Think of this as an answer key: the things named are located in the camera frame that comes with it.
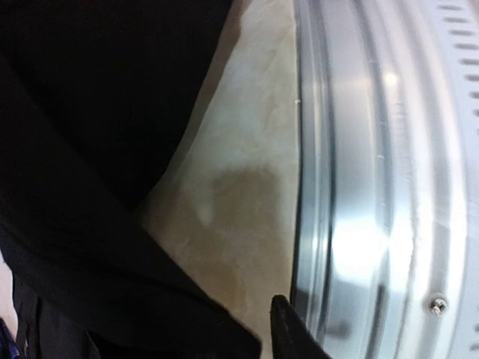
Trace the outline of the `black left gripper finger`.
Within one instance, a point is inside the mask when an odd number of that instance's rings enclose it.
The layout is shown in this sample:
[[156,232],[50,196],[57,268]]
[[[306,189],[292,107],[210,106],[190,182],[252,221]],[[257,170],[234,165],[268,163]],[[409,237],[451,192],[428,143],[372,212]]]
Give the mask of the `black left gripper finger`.
[[272,298],[270,328],[274,359],[326,359],[326,353],[283,295]]

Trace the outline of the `black trousers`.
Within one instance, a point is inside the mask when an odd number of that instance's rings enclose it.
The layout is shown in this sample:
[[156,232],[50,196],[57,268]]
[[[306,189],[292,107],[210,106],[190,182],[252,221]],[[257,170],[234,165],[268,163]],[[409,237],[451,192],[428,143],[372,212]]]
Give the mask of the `black trousers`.
[[21,358],[258,358],[136,222],[229,1],[1,3],[1,254]]

